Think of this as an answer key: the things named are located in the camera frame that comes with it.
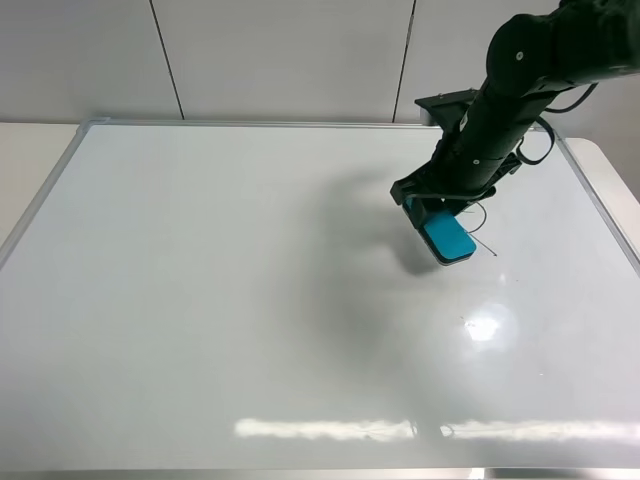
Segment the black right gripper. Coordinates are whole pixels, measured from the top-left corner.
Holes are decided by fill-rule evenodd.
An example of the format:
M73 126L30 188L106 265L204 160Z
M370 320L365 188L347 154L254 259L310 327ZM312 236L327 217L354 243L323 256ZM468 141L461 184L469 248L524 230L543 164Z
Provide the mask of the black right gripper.
M520 160L514 153L504 158L476 158L468 145L444 134L431 159L408 176L396 180L390 194L419 233L424 234L429 220L427 200L441 200L443 207L457 216L472 201L484 200L496 193L496 184L515 173Z

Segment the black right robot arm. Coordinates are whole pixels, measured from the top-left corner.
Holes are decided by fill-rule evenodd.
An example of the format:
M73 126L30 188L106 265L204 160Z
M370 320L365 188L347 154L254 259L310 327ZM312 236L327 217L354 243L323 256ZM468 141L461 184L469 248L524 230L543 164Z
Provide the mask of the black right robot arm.
M415 228L494 195L496 183L535 160L521 151L560 94L639 72L636 1L563 1L548 15L519 14L494 34L480 89L416 100L443 135L430 160L391 187Z

